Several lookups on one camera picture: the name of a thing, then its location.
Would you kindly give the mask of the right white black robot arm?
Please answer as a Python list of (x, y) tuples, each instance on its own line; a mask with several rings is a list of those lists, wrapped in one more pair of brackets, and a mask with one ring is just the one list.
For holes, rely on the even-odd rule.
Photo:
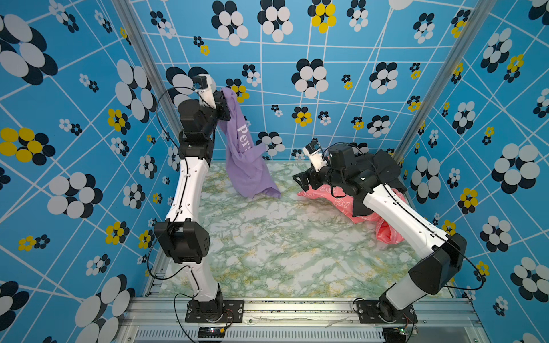
[(403, 190), (400, 167), (385, 151), (356, 154), (349, 144), (323, 149), (312, 140), (303, 150), (311, 166), (293, 175), (303, 191), (326, 186), (351, 197), (353, 217), (377, 214), (417, 253), (419, 262), (399, 282), (384, 291), (374, 308), (381, 321), (398, 321), (406, 308), (424, 296), (437, 294), (461, 270), (466, 239), (449, 235), (422, 218), (397, 195)]

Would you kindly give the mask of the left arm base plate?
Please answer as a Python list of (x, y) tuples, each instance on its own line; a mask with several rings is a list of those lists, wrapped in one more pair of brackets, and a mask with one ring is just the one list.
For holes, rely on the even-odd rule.
[(243, 300), (212, 300), (199, 302), (191, 300), (187, 306), (186, 323), (242, 323)]

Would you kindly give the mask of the purple cloth with white text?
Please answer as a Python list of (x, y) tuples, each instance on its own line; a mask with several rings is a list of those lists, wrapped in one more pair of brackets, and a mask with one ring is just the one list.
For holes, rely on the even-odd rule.
[(273, 181), (262, 156), (267, 144), (255, 145), (248, 129), (237, 94), (222, 89), (230, 111), (230, 120), (221, 121), (219, 128), (226, 137), (226, 170), (233, 187), (243, 197), (254, 198), (258, 194), (279, 199), (281, 192)]

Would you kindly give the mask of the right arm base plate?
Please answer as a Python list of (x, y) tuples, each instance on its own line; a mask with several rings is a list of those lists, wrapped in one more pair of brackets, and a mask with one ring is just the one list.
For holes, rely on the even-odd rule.
[(361, 324), (417, 324), (417, 315), (412, 305), (404, 310), (395, 310), (389, 303), (357, 298), (353, 301), (352, 309), (358, 315)]

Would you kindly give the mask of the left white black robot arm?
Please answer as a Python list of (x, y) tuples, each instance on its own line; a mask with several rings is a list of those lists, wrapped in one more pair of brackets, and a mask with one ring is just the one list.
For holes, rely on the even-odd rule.
[(219, 317), (224, 311), (223, 295), (206, 260), (210, 234), (198, 223), (198, 216), (214, 152), (214, 131), (219, 121), (230, 120), (230, 110), (223, 93), (215, 91), (211, 97), (183, 101), (178, 112), (183, 125), (176, 150), (180, 176), (166, 219), (155, 224), (154, 234), (164, 254), (187, 274), (194, 313)]

